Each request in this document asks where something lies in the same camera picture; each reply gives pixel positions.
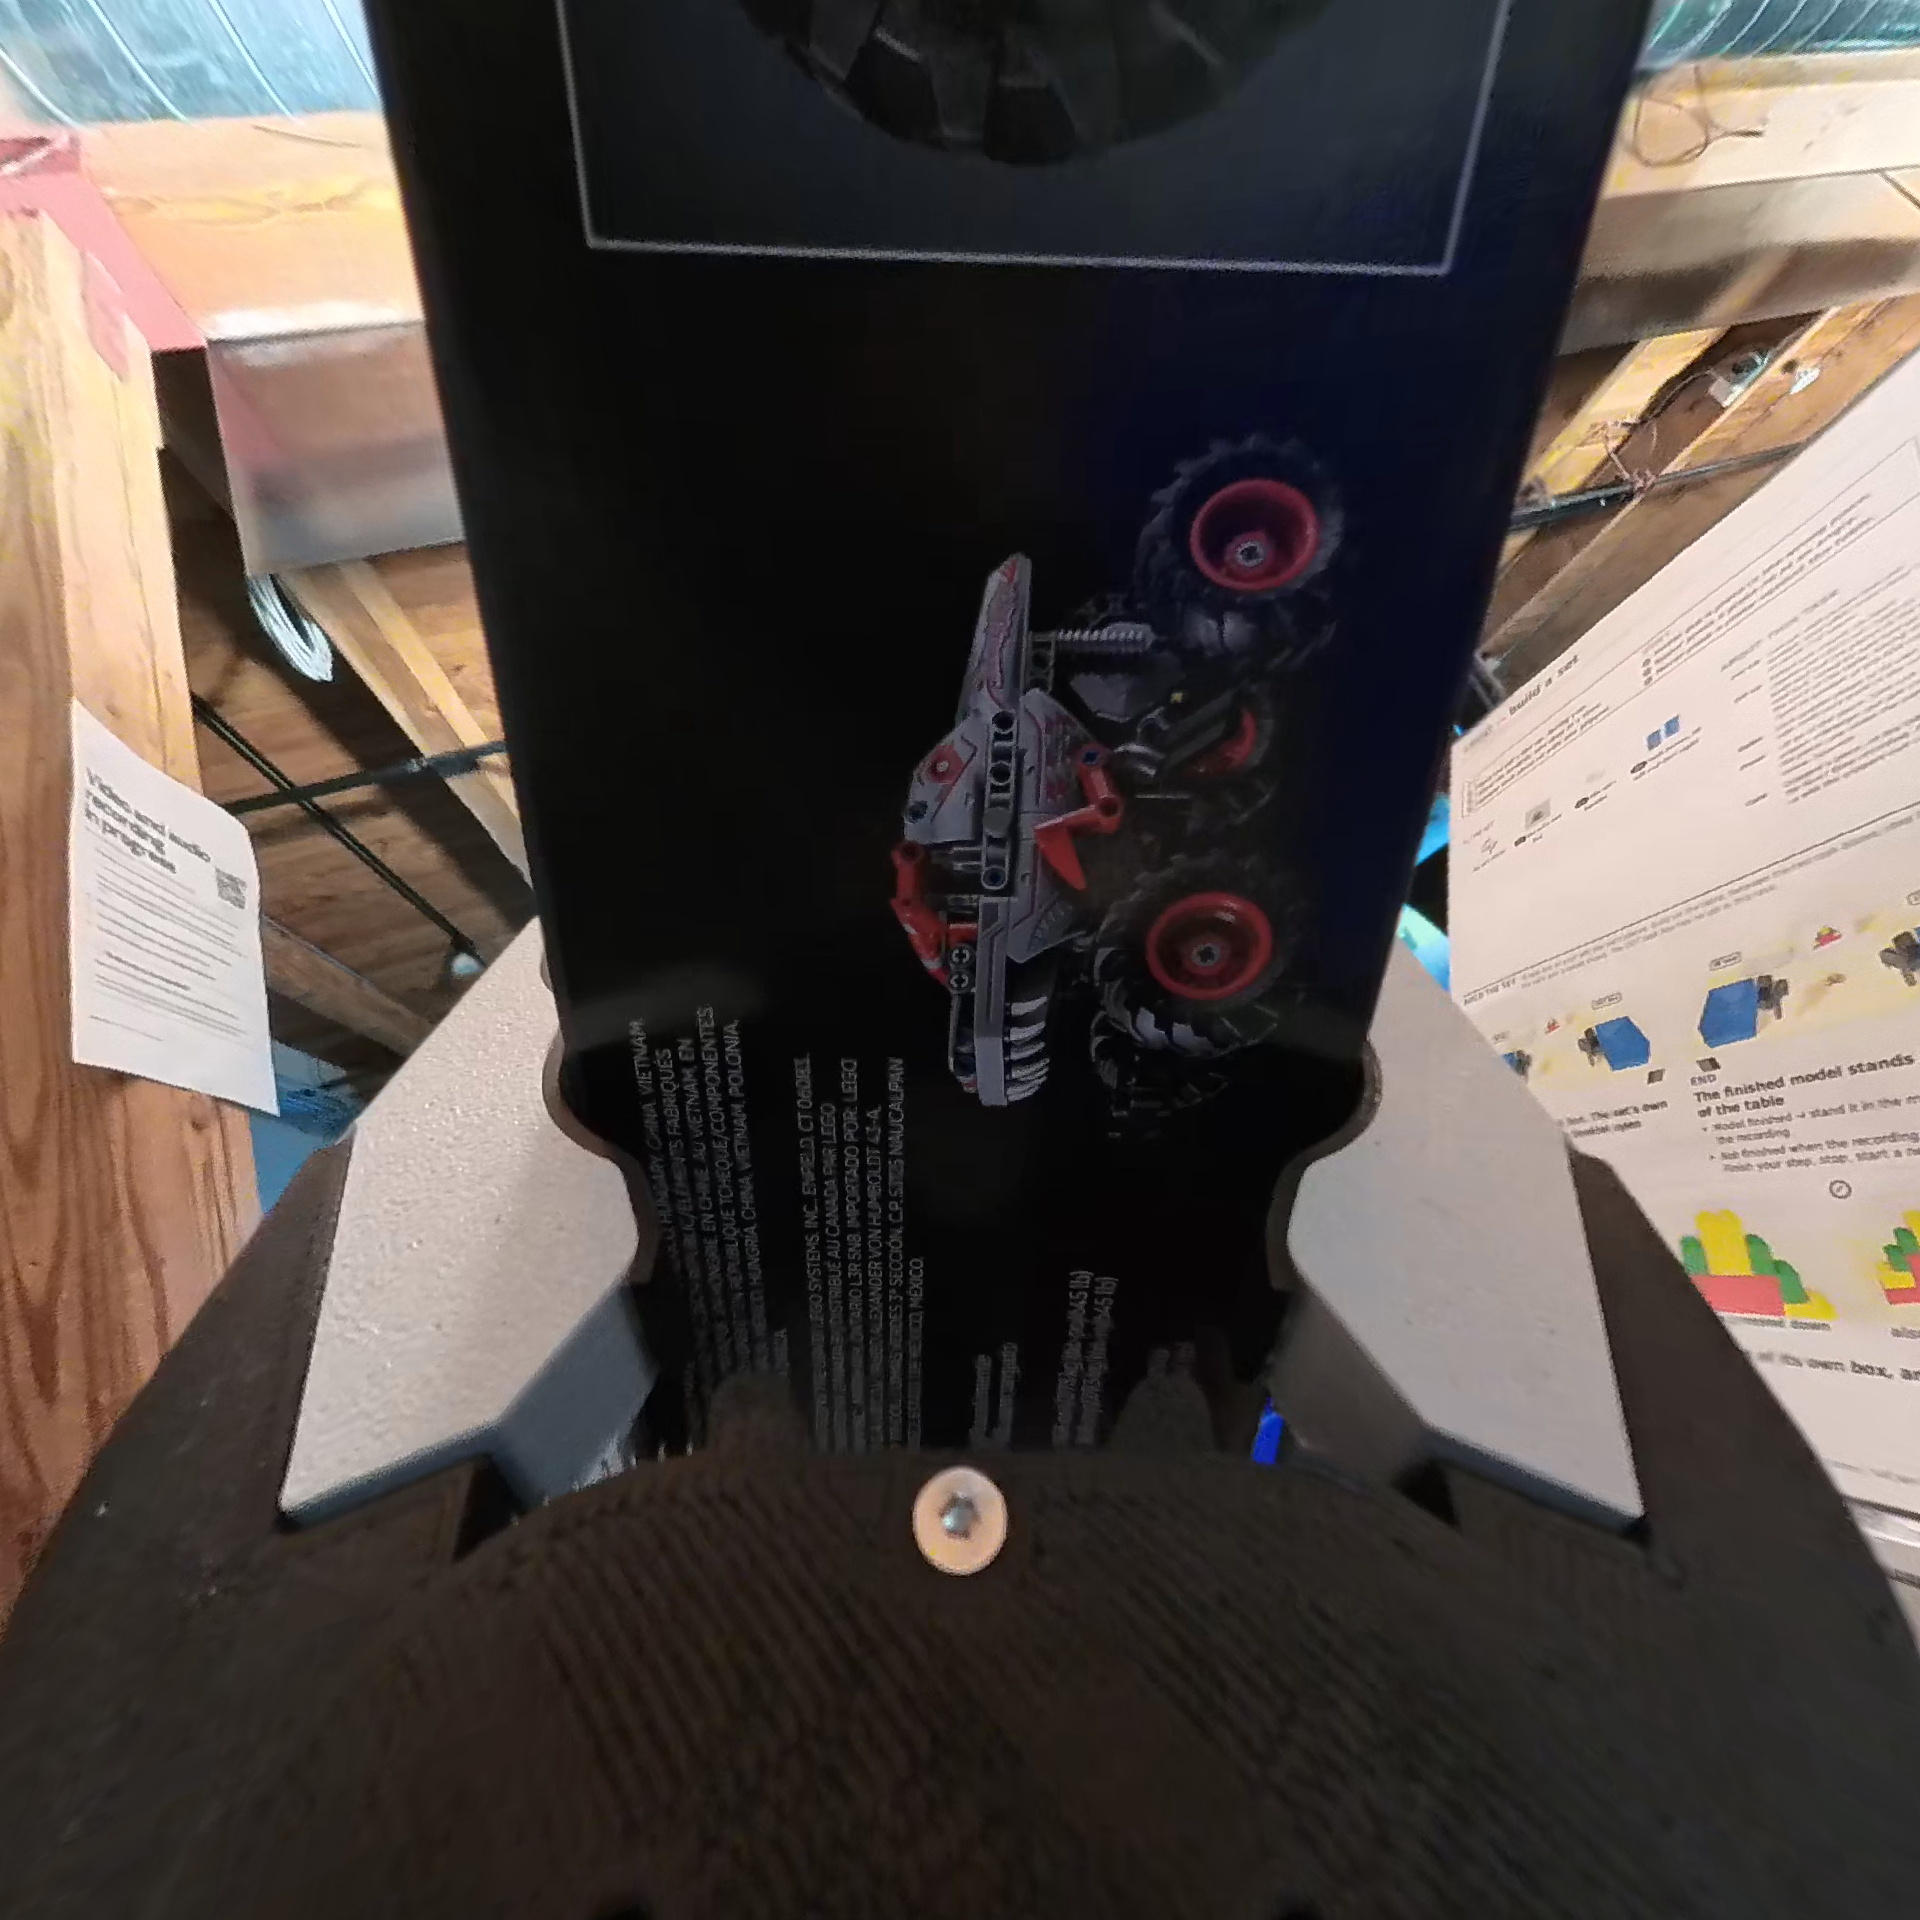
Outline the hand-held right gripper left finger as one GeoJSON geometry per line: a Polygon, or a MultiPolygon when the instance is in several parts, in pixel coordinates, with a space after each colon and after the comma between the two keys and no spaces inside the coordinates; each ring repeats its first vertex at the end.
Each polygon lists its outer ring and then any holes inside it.
{"type": "Polygon", "coordinates": [[[557,1074],[531,924],[348,1135],[279,1490],[291,1521],[467,1460],[518,1507],[637,1460],[655,1368],[634,1274],[649,1244],[618,1167],[561,1119],[557,1074]]]}

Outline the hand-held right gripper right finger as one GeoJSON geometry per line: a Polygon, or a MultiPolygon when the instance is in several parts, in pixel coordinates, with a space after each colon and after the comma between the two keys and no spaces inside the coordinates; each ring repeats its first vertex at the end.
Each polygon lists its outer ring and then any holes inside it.
{"type": "Polygon", "coordinates": [[[1286,1213],[1284,1437],[1371,1481],[1442,1464],[1630,1527],[1641,1483],[1561,1131],[1404,946],[1366,1045],[1356,1127],[1286,1213]]]}

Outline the black monster truck toy box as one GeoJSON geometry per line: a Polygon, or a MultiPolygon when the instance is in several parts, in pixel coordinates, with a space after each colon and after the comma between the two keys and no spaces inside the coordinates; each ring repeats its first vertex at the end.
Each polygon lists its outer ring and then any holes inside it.
{"type": "Polygon", "coordinates": [[[366,12],[649,1425],[1249,1425],[1647,4],[366,12]]]}

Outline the light blue plastic object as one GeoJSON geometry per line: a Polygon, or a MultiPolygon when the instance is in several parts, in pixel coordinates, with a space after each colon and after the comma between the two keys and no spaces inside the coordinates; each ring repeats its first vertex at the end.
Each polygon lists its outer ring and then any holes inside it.
{"type": "Polygon", "coordinates": [[[1447,788],[1436,791],[1417,859],[1409,877],[1399,912],[1399,941],[1442,987],[1449,987],[1449,836],[1451,810],[1447,788]]]}

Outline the white notice paper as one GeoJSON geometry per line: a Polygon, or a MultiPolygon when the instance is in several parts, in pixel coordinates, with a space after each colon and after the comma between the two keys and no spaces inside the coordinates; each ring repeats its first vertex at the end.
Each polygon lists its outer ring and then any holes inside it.
{"type": "Polygon", "coordinates": [[[76,1065],[279,1114],[249,833],[68,706],[76,1065]]]}

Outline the printed instruction sheet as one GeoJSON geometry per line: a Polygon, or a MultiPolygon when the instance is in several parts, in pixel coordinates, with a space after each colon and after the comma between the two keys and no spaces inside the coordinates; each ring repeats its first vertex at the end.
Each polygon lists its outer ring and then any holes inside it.
{"type": "Polygon", "coordinates": [[[1915,368],[1460,738],[1451,993],[1915,1516],[1915,368]]]}

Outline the wooden post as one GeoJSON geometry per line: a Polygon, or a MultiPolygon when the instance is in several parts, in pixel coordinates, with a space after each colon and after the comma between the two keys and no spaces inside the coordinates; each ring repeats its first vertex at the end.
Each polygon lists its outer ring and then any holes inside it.
{"type": "Polygon", "coordinates": [[[2,1613],[258,1220],[249,1121],[77,1065],[68,706],[202,785],[154,356],[45,210],[2,229],[2,1613]]]}

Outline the silver metal duct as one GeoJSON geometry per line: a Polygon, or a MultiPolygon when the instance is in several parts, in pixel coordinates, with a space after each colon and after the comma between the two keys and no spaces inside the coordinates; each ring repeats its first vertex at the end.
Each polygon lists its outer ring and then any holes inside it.
{"type": "Polygon", "coordinates": [[[246,576],[465,540],[419,315],[230,308],[154,371],[162,444],[227,509],[246,576]]]}

